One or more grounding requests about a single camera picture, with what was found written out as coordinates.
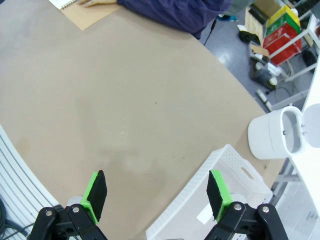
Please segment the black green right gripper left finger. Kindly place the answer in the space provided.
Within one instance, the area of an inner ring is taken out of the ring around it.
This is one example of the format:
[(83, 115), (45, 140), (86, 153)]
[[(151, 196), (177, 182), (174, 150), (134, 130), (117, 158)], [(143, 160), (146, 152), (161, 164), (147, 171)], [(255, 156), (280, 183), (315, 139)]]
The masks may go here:
[(94, 172), (79, 203), (42, 208), (29, 240), (106, 240), (97, 226), (107, 197), (107, 183), (102, 170)]

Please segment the person's left hand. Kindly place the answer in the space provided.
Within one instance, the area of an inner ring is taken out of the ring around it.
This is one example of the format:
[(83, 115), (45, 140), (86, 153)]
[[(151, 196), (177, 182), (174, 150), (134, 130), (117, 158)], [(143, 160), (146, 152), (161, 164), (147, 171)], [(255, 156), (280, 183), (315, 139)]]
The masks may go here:
[(77, 0), (76, 3), (82, 7), (91, 7), (95, 5), (112, 5), (116, 4), (117, 0)]

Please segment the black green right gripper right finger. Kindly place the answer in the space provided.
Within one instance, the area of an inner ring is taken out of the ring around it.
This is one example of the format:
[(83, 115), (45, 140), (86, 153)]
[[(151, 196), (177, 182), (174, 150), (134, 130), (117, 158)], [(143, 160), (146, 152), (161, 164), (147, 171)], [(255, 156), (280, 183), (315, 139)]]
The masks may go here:
[(232, 200), (219, 170), (210, 170), (206, 187), (216, 225), (206, 240), (231, 240), (242, 234), (249, 240), (286, 240), (288, 235), (274, 205), (262, 203), (257, 208)]

